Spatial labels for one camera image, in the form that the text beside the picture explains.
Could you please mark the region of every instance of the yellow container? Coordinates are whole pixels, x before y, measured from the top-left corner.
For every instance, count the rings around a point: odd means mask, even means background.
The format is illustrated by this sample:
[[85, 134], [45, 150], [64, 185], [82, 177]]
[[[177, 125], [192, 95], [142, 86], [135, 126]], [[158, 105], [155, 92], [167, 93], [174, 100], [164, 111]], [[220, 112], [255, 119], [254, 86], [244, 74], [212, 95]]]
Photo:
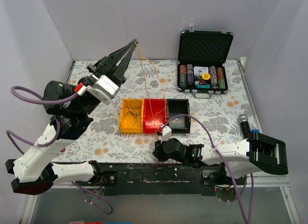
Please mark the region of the yellow container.
[[143, 133], [144, 99], [123, 99], [120, 132]]

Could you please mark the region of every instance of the table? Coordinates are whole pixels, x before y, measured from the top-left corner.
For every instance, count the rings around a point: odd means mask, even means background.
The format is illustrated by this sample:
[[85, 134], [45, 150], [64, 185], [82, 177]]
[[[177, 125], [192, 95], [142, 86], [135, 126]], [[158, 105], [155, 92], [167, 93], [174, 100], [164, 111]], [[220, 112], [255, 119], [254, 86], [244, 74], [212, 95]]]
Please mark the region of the table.
[[[78, 80], [89, 74], [87, 65], [96, 61], [76, 61], [69, 83], [77, 85]], [[249, 117], [250, 127], [256, 127], [253, 109], [246, 94], [245, 85], [237, 60], [225, 63], [229, 92], [224, 95], [213, 95], [211, 99], [196, 99], [191, 93], [178, 92], [177, 61], [153, 61], [159, 69], [161, 82], [166, 89], [166, 98], [189, 99], [190, 113], [208, 128], [215, 144], [226, 144], [242, 140], [242, 133], [237, 122], [239, 114]], [[146, 74], [146, 83], [150, 98], [164, 98], [163, 88], [157, 75], [148, 61], [142, 62]], [[139, 60], [131, 60], [125, 73], [127, 81], [109, 106], [101, 103], [89, 116], [94, 119], [85, 133], [66, 151], [55, 158], [58, 162], [76, 162], [96, 160], [112, 163], [156, 163], [152, 155], [154, 134], [121, 133], [119, 115], [123, 98], [147, 98], [144, 79]], [[202, 127], [192, 119], [191, 132], [177, 135], [182, 143], [209, 145], [209, 138]]]

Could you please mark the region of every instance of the blue object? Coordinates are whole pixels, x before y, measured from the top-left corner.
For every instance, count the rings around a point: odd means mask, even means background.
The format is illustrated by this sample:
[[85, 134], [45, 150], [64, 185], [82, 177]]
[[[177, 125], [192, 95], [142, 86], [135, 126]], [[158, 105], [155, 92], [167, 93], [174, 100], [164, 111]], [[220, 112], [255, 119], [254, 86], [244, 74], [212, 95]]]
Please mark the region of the blue object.
[[209, 84], [207, 84], [207, 85], [197, 84], [197, 88], [210, 88], [210, 85]]

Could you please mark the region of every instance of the microphone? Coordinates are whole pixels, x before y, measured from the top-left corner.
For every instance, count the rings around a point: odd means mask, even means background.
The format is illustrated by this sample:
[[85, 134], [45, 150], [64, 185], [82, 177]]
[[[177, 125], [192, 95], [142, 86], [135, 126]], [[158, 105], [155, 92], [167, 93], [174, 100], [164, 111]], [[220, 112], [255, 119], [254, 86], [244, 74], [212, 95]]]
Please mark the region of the microphone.
[[248, 123], [248, 116], [246, 116], [245, 114], [241, 114], [239, 115], [237, 120], [240, 123], [244, 139], [247, 139], [249, 137], [249, 133], [251, 132]]

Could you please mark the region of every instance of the white wall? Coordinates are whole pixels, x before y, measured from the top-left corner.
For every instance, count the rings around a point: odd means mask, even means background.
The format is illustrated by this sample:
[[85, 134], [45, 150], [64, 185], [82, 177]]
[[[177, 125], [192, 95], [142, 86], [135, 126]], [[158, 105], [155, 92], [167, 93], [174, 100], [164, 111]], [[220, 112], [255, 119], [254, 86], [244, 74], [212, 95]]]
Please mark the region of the white wall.
[[228, 58], [247, 56], [278, 0], [43, 0], [74, 60], [99, 59], [133, 38], [151, 59], [177, 59], [180, 31], [234, 33]]
[[263, 132], [287, 143], [288, 178], [308, 223], [308, 0], [279, 0], [246, 62]]
[[16, 224], [26, 196], [11, 189], [14, 176], [6, 172], [4, 162], [20, 154], [5, 131], [35, 141], [49, 116], [43, 106], [13, 97], [10, 88], [21, 85], [42, 94], [50, 80], [66, 80], [72, 59], [41, 0], [0, 0], [0, 26], [0, 223]]

